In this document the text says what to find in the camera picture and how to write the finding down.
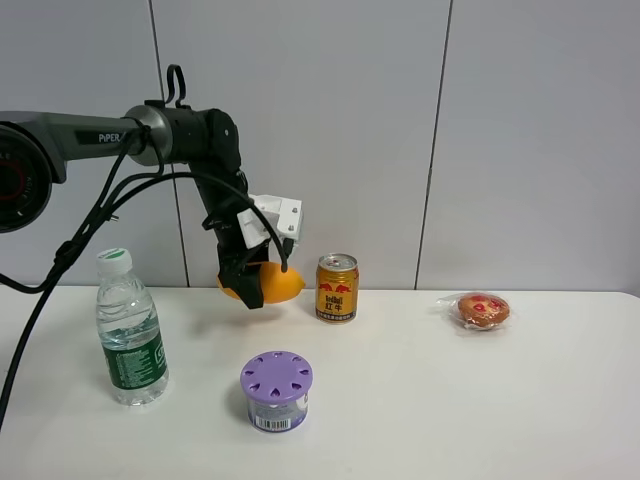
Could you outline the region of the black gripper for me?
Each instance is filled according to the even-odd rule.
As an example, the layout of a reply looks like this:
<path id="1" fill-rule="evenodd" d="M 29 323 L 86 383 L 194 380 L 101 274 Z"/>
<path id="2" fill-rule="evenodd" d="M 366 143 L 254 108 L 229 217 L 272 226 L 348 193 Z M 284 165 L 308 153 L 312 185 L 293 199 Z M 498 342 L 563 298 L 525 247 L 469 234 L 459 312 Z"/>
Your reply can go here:
<path id="1" fill-rule="evenodd" d="M 248 208 L 246 202 L 225 192 L 204 192 L 202 200 L 207 216 L 202 222 L 205 230 L 213 230 L 218 241 L 218 260 L 223 289 L 249 309 L 264 306 L 261 286 L 261 265 L 269 260 L 269 241 L 247 247 L 237 214 Z"/>

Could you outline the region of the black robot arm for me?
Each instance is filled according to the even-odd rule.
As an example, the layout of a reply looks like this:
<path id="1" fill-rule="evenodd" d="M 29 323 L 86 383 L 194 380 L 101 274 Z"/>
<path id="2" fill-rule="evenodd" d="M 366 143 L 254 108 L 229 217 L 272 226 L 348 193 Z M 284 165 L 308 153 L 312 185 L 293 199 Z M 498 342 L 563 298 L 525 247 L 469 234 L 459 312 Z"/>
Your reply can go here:
<path id="1" fill-rule="evenodd" d="M 108 175 L 96 203 L 74 236 L 59 248 L 52 270 L 37 292 L 54 284 L 79 257 L 93 234 L 114 218 L 128 199 L 125 188 L 142 181 L 144 187 L 169 180 L 166 166 L 187 166 L 183 177 L 192 179 L 207 216 L 206 230 L 215 233 L 219 279 L 250 309 L 266 300 L 260 265 L 268 261 L 270 244 L 279 245 L 275 230 L 258 213 L 248 196 L 241 169 L 238 129 L 219 110 L 194 111 L 177 104 L 167 107 L 147 101 L 121 118 L 33 111 L 1 114 L 1 230 L 18 231 L 31 224 L 49 202 L 53 185 L 67 179 L 67 164 L 75 160 L 113 157 L 118 163 L 130 157 L 149 168 L 116 185 Z M 257 213 L 267 237 L 247 245 L 239 214 Z"/>

